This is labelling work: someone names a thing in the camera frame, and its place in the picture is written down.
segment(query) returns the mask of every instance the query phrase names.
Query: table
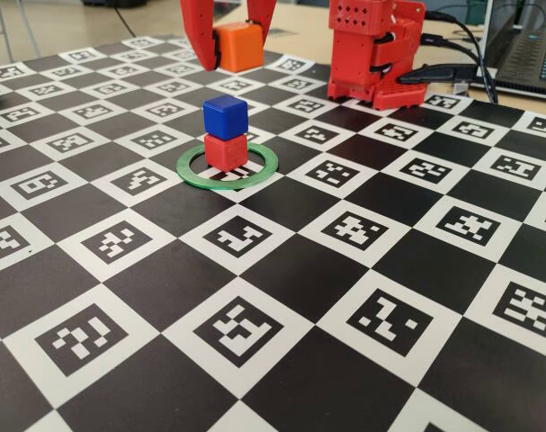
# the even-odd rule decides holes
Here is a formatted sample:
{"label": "table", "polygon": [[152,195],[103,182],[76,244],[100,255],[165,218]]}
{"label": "table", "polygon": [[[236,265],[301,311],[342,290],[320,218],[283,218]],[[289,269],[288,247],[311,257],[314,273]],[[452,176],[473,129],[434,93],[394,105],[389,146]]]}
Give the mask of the table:
{"label": "table", "polygon": [[[546,116],[265,60],[1,67],[0,431],[546,430]],[[280,161],[242,191],[175,173],[223,93]]]}

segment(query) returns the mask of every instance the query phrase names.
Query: black cable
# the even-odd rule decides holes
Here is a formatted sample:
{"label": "black cable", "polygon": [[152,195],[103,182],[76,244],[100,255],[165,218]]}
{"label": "black cable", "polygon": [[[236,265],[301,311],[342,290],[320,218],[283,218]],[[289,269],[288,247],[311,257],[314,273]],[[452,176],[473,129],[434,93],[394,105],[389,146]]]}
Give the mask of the black cable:
{"label": "black cable", "polygon": [[116,11],[117,15],[119,15],[119,18],[121,18],[121,21],[123,24],[125,24],[125,27],[127,28],[127,30],[129,31],[130,35],[133,37],[133,38],[136,38],[137,35],[135,34],[135,32],[129,27],[129,25],[127,24],[127,22],[125,21],[125,19],[122,17],[121,13],[119,12],[119,8],[115,5],[114,6],[114,10]]}

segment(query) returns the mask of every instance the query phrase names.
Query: green plastic ring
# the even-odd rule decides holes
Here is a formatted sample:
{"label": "green plastic ring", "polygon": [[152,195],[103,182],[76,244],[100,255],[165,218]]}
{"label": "green plastic ring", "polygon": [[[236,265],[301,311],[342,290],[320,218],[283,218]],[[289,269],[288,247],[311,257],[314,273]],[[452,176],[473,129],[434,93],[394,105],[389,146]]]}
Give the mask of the green plastic ring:
{"label": "green plastic ring", "polygon": [[251,175],[247,178],[224,181],[203,178],[200,175],[195,174],[191,170],[191,162],[204,153],[203,144],[190,148],[181,155],[176,161],[176,173],[189,185],[202,189],[235,190],[258,185],[276,172],[276,169],[279,167],[279,158],[277,158],[276,154],[271,149],[252,142],[248,143],[248,151],[252,151],[261,156],[264,159],[264,167],[255,175]]}

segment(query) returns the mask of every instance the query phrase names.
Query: cube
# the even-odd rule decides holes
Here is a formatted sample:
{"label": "cube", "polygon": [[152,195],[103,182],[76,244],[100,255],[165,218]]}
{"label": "cube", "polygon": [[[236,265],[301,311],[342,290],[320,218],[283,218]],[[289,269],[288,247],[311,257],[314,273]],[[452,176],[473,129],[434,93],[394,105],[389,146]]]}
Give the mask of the cube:
{"label": "cube", "polygon": [[235,22],[215,27],[219,35],[220,67],[231,72],[258,68],[264,63],[263,29]]}
{"label": "cube", "polygon": [[248,104],[227,94],[202,104],[204,129],[227,141],[248,132]]}
{"label": "cube", "polygon": [[205,135],[204,151],[209,165],[228,172],[243,166],[248,160],[246,135],[239,135],[226,141],[212,135]]}

